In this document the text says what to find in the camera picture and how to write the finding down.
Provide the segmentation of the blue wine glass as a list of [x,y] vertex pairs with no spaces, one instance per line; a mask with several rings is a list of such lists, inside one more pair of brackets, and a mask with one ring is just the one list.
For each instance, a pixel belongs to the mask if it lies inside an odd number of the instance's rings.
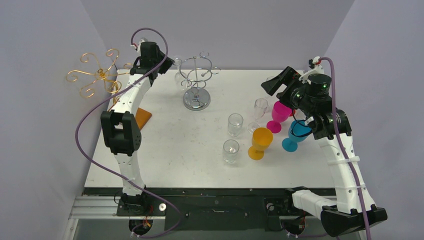
[[289,127],[288,137],[281,143],[282,148],[287,152],[295,152],[298,144],[311,134],[312,129],[305,123],[305,120],[294,120]]

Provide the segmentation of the yellow wine glass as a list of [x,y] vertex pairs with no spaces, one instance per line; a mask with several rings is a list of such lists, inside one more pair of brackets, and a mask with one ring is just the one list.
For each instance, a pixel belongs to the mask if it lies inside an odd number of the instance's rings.
[[274,135],[268,128],[257,128],[252,134],[251,147],[247,151],[248,156],[255,161],[261,160],[273,139]]

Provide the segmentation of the clear ribbed glass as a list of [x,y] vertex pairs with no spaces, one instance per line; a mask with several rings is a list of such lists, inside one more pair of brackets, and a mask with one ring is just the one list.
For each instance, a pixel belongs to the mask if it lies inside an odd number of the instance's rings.
[[223,143],[222,147],[222,155],[223,159],[227,163],[233,163],[237,156],[238,152],[240,150],[239,143],[234,139],[228,139]]

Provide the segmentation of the red wine glass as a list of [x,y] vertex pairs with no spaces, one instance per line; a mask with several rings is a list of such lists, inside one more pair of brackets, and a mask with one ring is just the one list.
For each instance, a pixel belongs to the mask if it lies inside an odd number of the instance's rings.
[[296,114],[296,110],[295,109],[293,109],[292,111],[291,111],[291,113],[290,113],[290,117],[292,117],[293,115],[295,115]]

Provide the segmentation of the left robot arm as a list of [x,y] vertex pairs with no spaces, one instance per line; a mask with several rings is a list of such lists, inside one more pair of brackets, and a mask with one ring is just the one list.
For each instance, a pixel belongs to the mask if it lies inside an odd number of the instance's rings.
[[139,56],[129,71],[126,92],[110,111],[100,116],[105,146],[115,157],[120,174],[124,177],[121,207],[136,215],[143,215],[151,208],[142,180],[137,151],[141,146],[142,134],[136,121],[140,103],[159,74],[164,74],[174,63],[165,56],[157,43],[142,41],[137,51]]

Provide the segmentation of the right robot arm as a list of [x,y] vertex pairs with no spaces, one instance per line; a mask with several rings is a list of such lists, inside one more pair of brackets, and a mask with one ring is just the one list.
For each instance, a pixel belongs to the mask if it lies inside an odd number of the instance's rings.
[[261,87],[285,107],[305,115],[297,125],[309,127],[309,134],[318,142],[335,189],[336,199],[330,200],[305,187],[292,188],[290,195],[282,199],[283,209],[289,214],[303,210],[317,217],[328,235],[338,237],[384,222],[388,214],[368,192],[348,117],[334,106],[329,94],[331,85],[332,78],[317,66],[305,75],[286,67]]

